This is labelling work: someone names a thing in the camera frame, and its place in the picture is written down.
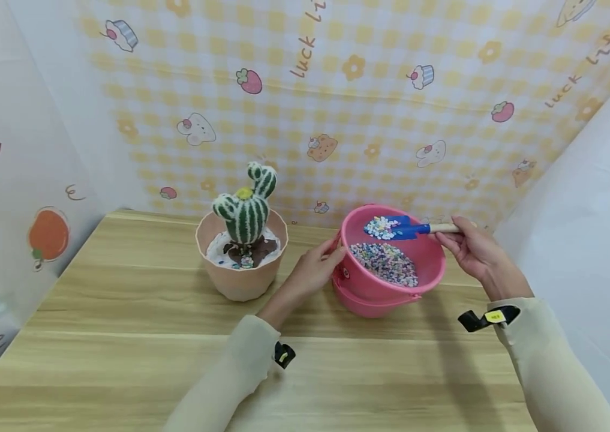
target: bucket handle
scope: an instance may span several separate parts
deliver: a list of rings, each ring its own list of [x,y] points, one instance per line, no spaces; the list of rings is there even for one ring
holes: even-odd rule
[[[327,255],[331,255],[333,254],[333,251],[336,250],[336,248],[338,247],[338,244],[340,244],[341,242],[341,231],[340,229],[338,229],[338,232],[336,233],[336,237],[333,237],[333,242],[331,243],[331,246],[329,246],[329,249],[326,251]]]
[[[333,242],[331,243],[331,246],[329,246],[329,249],[326,251],[327,255],[331,255],[333,253],[333,251],[336,250],[336,248],[338,247],[338,245],[341,243],[341,231],[340,229],[338,229],[338,232],[336,233],[336,237],[333,237]],[[333,273],[331,273],[331,278],[333,280],[336,281],[336,283],[338,283],[338,285],[341,284],[342,278],[341,278],[341,274],[344,272],[344,270],[342,270],[342,263],[339,263],[336,265],[336,268],[333,269]]]

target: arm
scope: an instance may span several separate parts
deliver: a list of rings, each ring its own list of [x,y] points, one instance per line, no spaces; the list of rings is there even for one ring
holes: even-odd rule
[[[344,258],[344,249],[324,255],[332,244],[306,252],[259,314],[242,318],[220,358],[176,406],[164,432],[226,430],[241,401],[267,377],[283,322],[322,288]]]
[[[610,407],[540,299],[495,301],[521,313],[495,330],[509,351],[533,423],[542,432],[610,432]]]
[[[489,233],[461,217],[460,235],[437,234],[492,303],[521,312],[510,324],[495,327],[509,351],[523,387],[530,416],[540,432],[610,432],[610,407],[573,354],[554,313],[536,299],[528,281]]]
[[[187,392],[164,432],[223,432],[240,402],[256,390],[281,333],[254,315],[238,323],[217,363]]]

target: pebble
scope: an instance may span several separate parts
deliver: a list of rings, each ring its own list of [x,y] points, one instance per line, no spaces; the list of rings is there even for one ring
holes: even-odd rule
[[[251,256],[243,256],[240,264],[241,264],[242,268],[253,268],[254,260],[252,259]]]
[[[391,240],[396,237],[393,228],[401,223],[398,220],[388,220],[385,217],[374,217],[367,222],[364,231],[378,240]]]
[[[389,244],[354,244],[350,252],[378,278],[404,287],[416,287],[417,270],[402,250]]]

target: green striped cactus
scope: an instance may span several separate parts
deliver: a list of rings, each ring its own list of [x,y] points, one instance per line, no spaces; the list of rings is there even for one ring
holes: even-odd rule
[[[267,199],[276,188],[276,170],[256,162],[247,164],[247,175],[254,181],[254,188],[240,188],[234,195],[220,194],[214,200],[213,209],[226,220],[228,234],[238,245],[251,245],[264,232],[269,217]]]

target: pink bucket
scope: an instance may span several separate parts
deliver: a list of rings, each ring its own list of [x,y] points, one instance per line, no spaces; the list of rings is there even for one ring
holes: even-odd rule
[[[350,253],[338,265],[332,275],[333,289],[341,304],[350,312],[366,318],[378,318],[396,307],[417,301],[441,281],[446,269],[446,258],[441,245],[434,238],[419,235],[413,240],[377,240],[364,232],[363,228],[378,215],[405,215],[390,206],[367,204],[349,213],[342,223],[338,237],[350,248],[359,242],[388,244],[398,247],[410,258],[417,269],[418,286],[403,287],[383,281],[365,269]],[[413,223],[421,223],[410,215]]]

